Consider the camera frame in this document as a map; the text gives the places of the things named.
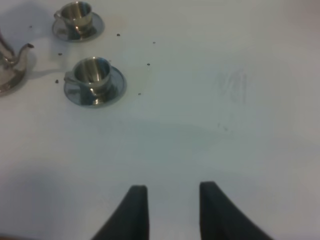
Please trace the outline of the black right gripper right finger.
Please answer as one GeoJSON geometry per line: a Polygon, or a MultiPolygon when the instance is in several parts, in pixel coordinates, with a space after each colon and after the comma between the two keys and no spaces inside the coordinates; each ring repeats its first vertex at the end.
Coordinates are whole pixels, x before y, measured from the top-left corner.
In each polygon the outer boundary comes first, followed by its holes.
{"type": "Polygon", "coordinates": [[[270,240],[214,181],[199,185],[199,227],[202,240],[270,240]]]}

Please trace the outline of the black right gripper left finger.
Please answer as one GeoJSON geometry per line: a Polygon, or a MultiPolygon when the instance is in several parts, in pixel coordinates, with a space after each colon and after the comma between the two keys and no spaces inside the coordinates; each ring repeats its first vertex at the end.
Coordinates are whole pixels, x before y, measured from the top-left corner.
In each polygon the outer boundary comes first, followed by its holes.
{"type": "Polygon", "coordinates": [[[117,209],[94,235],[94,240],[148,240],[150,219],[148,188],[133,185],[117,209]]]}

